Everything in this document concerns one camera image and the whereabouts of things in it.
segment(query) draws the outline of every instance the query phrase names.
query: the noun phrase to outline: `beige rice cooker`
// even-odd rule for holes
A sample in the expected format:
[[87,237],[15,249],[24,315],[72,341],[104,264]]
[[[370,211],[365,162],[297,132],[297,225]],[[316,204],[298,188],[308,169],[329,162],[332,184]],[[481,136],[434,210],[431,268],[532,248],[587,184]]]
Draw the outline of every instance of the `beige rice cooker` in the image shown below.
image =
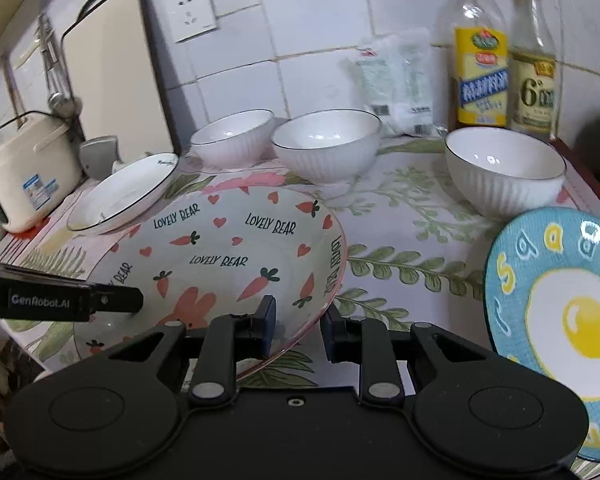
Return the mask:
[[82,170],[65,133],[49,117],[30,117],[0,140],[0,221],[11,233],[31,229],[78,185]]

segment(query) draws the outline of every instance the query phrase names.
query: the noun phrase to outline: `barcode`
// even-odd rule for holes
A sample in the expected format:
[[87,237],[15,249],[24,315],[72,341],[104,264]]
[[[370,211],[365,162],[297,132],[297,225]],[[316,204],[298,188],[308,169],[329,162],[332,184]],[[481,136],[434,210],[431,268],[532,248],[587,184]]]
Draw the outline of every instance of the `barcode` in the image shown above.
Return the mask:
[[373,106],[376,115],[389,115],[389,105]]

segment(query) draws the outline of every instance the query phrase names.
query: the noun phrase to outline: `blue plate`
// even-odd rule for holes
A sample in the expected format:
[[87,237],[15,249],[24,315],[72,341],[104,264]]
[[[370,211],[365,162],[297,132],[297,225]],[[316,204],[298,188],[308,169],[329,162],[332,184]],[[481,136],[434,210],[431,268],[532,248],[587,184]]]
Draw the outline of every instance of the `blue plate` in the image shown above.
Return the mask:
[[498,354],[584,401],[579,456],[600,462],[600,218],[556,207],[511,221],[491,247],[484,308]]

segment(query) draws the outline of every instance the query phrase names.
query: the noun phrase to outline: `red logo on label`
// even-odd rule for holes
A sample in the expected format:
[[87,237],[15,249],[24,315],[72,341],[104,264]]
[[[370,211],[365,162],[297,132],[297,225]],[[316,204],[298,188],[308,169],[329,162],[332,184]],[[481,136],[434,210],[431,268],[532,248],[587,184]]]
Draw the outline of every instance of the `red logo on label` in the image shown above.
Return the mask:
[[478,52],[475,60],[481,65],[495,65],[498,62],[497,56],[491,52]]

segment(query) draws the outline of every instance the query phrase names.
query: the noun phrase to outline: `white bowl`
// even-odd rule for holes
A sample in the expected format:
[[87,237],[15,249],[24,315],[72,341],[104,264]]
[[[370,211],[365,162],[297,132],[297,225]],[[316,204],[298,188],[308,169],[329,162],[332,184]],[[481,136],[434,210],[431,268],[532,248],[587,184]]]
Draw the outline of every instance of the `white bowl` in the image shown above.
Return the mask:
[[80,199],[66,220],[67,228],[97,235],[131,222],[164,194],[177,165],[177,155],[159,153],[125,166]]
[[226,170],[250,168],[270,145],[273,112],[248,110],[208,124],[191,137],[190,155]]
[[382,121],[362,110],[324,110],[291,119],[271,136],[291,171],[314,184],[337,184],[374,163]]
[[462,128],[445,139],[451,179],[478,212],[507,220],[555,199],[566,164],[541,140],[502,128]]

